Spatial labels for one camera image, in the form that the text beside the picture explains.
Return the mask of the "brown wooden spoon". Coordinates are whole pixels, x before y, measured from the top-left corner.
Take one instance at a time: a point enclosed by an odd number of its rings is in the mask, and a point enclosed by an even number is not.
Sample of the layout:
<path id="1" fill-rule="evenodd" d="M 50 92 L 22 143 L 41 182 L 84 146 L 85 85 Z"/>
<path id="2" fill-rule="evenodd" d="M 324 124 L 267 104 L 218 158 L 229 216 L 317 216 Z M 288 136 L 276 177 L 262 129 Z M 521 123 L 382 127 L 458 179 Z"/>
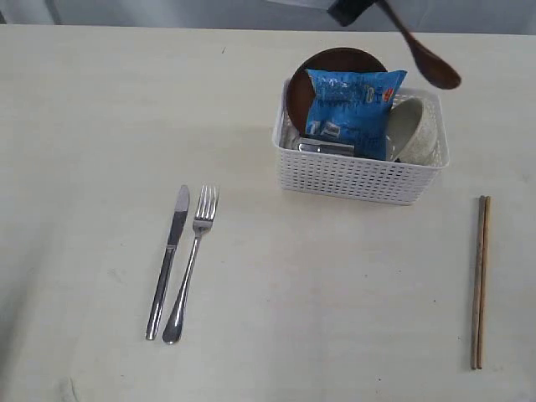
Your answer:
<path id="1" fill-rule="evenodd" d="M 454 90 L 461 85 L 460 75 L 447 62 L 415 38 L 387 1 L 377 1 L 376 4 L 400 31 L 410 49 L 417 69 L 431 85 L 441 90 Z"/>

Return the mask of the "speckled white bowl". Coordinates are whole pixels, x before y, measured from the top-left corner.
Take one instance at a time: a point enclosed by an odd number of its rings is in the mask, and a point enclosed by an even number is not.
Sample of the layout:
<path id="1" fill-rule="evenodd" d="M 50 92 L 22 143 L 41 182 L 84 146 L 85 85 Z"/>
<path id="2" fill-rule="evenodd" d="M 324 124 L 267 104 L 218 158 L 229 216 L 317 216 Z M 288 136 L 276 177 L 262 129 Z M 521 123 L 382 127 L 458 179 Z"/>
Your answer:
<path id="1" fill-rule="evenodd" d="M 385 130 L 386 160 L 427 165 L 437 141 L 433 117 L 430 103 L 416 97 L 394 106 Z"/>

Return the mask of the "white perforated plastic basket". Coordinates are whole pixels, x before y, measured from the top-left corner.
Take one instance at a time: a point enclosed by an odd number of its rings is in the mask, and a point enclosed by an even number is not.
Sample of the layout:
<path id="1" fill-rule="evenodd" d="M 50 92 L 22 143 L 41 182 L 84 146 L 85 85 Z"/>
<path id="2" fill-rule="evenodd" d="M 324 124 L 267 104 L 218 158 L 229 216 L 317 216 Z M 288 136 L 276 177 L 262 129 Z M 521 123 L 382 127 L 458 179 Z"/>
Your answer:
<path id="1" fill-rule="evenodd" d="M 394 98 L 401 101 L 416 98 L 424 101 L 431 114 L 431 128 L 437 133 L 432 163 L 414 165 L 359 157 L 300 152 L 283 147 L 283 140 L 296 129 L 286 113 L 285 80 L 272 132 L 276 150 L 276 176 L 283 189 L 350 198 L 386 204 L 411 205 L 427 190 L 435 177 L 450 162 L 443 121 L 441 99 L 427 90 L 402 88 Z"/>

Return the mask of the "silver fork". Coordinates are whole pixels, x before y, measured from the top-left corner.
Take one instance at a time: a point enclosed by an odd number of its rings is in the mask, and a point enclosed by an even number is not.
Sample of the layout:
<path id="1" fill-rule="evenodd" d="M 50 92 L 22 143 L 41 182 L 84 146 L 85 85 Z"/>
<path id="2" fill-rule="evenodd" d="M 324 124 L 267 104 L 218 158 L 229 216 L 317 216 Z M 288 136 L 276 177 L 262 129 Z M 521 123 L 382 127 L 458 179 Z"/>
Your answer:
<path id="1" fill-rule="evenodd" d="M 198 205 L 193 217 L 193 245 L 188 258 L 188 264 L 183 276 L 178 296 L 174 302 L 172 312 L 167 320 L 167 325 L 162 333 L 162 340 L 166 344 L 178 342 L 182 336 L 183 324 L 188 299 L 188 290 L 192 279 L 193 268 L 198 254 L 201 239 L 213 226 L 219 202 L 219 188 L 214 185 L 203 185 Z"/>

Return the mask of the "wooden chopstick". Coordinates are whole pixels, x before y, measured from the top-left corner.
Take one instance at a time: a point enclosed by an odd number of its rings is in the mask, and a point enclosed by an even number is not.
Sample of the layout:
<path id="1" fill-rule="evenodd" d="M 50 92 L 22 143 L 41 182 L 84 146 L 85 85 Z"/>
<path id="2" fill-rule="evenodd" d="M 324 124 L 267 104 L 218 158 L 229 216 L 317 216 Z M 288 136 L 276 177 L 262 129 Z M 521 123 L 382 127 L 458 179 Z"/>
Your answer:
<path id="1" fill-rule="evenodd" d="M 478 336 L 480 332 L 480 304 L 482 292 L 482 253 L 484 239 L 484 222 L 486 212 L 486 197 L 481 195 L 478 200 L 478 216 L 477 216 L 477 247 L 476 247 L 476 263 L 474 270 L 474 292 L 472 303 L 472 341 L 471 341 L 471 369 L 477 369 L 477 358 L 479 350 Z"/>
<path id="2" fill-rule="evenodd" d="M 484 352 L 484 333 L 485 333 L 485 313 L 487 297 L 487 265 L 488 265 L 488 248 L 489 248 L 489 225 L 491 220 L 491 200 L 487 195 L 484 197 L 484 215 L 482 226 L 482 272 L 481 272 L 481 293 L 479 304 L 479 332 L 477 338 L 477 368 L 482 369 L 483 352 Z"/>

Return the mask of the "silver table knife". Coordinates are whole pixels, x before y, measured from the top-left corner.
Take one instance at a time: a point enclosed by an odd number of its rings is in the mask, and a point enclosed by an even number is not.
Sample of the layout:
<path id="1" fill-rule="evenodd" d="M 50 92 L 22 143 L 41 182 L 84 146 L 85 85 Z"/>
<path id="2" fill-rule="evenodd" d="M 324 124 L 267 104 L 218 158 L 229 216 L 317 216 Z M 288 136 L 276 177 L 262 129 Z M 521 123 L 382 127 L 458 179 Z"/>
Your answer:
<path id="1" fill-rule="evenodd" d="M 149 341 L 154 340 L 157 336 L 168 288 L 168 280 L 173 266 L 173 258 L 183 232 L 183 227 L 188 217 L 189 202 L 190 193 L 188 186 L 182 185 L 178 191 L 177 200 L 173 210 L 172 223 L 169 230 L 167 244 L 162 259 L 162 266 L 157 280 L 156 290 L 147 322 L 145 339 Z"/>

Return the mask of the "brown round plate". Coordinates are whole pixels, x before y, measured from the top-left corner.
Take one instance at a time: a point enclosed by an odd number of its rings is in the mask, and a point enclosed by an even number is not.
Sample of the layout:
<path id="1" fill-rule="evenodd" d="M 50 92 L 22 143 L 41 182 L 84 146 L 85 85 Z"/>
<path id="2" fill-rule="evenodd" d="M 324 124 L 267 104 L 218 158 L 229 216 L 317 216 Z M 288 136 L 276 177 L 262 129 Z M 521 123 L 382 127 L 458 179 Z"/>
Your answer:
<path id="1" fill-rule="evenodd" d="M 370 53 L 348 47 L 326 49 L 303 62 L 291 77 L 285 95 L 286 112 L 302 137 L 306 134 L 307 116 L 315 95 L 307 70 L 357 73 L 387 71 Z"/>

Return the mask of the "blue snack bag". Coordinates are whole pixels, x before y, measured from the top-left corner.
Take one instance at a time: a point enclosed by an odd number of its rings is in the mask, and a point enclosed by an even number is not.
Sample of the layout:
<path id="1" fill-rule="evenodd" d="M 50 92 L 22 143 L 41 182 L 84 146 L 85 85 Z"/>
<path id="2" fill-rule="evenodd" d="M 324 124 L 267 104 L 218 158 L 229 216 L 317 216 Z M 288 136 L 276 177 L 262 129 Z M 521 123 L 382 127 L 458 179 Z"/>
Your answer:
<path id="1" fill-rule="evenodd" d="M 308 69 L 314 92 L 308 137 L 354 146 L 356 157 L 384 160 L 385 128 L 405 70 L 336 72 Z"/>

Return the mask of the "shiny metal tray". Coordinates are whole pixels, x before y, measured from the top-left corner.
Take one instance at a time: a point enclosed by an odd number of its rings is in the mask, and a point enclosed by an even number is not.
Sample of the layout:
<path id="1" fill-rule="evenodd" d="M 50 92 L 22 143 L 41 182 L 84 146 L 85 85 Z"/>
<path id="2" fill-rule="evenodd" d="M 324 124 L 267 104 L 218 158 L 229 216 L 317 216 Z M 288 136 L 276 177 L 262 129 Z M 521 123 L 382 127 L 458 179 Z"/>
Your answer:
<path id="1" fill-rule="evenodd" d="M 347 157 L 354 156 L 354 146 L 347 144 L 322 142 L 308 138 L 302 138 L 298 140 L 292 146 L 292 148 L 300 152 L 315 152 Z"/>

